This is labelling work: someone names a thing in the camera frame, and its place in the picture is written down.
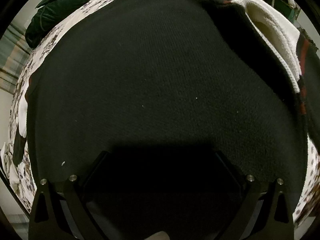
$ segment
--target patterned bedsheet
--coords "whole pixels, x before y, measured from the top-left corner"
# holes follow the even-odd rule
[[[53,47],[58,43],[61,37],[76,23],[106,6],[114,0],[90,0],[87,4],[76,10],[69,17],[64,19],[61,23],[55,26],[50,33],[42,40],[39,46],[31,53],[29,60],[23,67],[22,73],[18,79],[17,86],[13,95],[10,121],[9,121],[9,144],[14,144],[15,132],[18,125],[18,106],[23,94],[24,87],[29,80],[31,74],[42,64],[45,57],[50,53]],[[320,158],[315,160],[308,160],[316,163],[320,163]],[[304,192],[305,199],[303,204],[299,203],[294,213],[294,220],[296,221],[296,227],[300,225],[306,217],[310,214],[311,210],[319,205],[320,200],[320,165],[316,166],[316,172],[314,174],[314,181],[311,185],[313,188],[308,192]],[[28,155],[28,145],[26,144],[23,161],[18,167],[18,174],[20,177],[22,192],[20,199],[28,210],[31,212],[32,201],[36,193],[36,184],[32,177],[32,170]]]

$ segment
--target curtain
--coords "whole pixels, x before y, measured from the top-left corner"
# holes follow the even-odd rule
[[[14,93],[19,75],[31,49],[26,43],[24,28],[11,22],[0,40],[0,88]]]

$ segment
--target silver screw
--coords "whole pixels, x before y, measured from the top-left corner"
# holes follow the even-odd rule
[[[279,184],[279,185],[282,185],[282,184],[284,184],[284,181],[283,181],[283,179],[280,179],[280,178],[279,178],[279,179],[277,179],[277,182],[278,182],[278,184]]]
[[[71,175],[70,177],[69,177],[69,180],[70,181],[76,181],[77,180],[77,175]]]
[[[44,184],[46,184],[47,183],[47,180],[46,179],[41,179],[41,181],[40,181],[40,184],[41,185],[44,185]]]
[[[247,180],[248,181],[254,181],[254,176],[253,175],[247,175]]]

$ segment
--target bed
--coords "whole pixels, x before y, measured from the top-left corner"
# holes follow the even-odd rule
[[[9,148],[14,145],[15,133],[18,125],[19,103],[31,74],[42,64],[45,57],[72,26],[112,1],[114,0],[90,0],[87,4],[55,26],[42,40],[40,45],[32,51],[30,58],[26,61],[22,69],[13,95],[9,122]],[[312,173],[312,182],[309,183],[309,180],[306,182],[305,186],[307,187],[307,190],[303,192],[305,195],[301,196],[301,201],[295,210],[294,220],[296,221],[296,226],[299,226],[306,219],[320,199],[320,159],[316,152],[316,148],[310,140],[308,145],[310,152],[310,155],[308,156],[308,166],[311,170],[316,172]],[[31,212],[33,198],[36,193],[36,183],[34,182],[32,175],[32,167],[28,155],[28,143],[26,143],[24,149],[23,161],[17,168],[17,174],[20,181],[18,183],[20,184],[19,192],[17,192],[18,197],[27,211]]]

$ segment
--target metal pin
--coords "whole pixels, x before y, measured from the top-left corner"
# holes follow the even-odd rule
[[[46,184],[47,183],[47,180],[46,179],[41,179],[41,181],[40,181],[40,184],[41,185],[44,185],[44,184]]]
[[[70,181],[76,181],[77,180],[77,175],[71,175],[70,177],[69,177],[69,180]]]
[[[278,184],[279,184],[279,185],[282,185],[282,184],[284,184],[284,181],[283,181],[283,179],[280,179],[280,178],[279,178],[279,179],[277,179],[277,182],[278,182]]]
[[[253,175],[247,175],[247,180],[248,181],[254,181],[254,176]]]

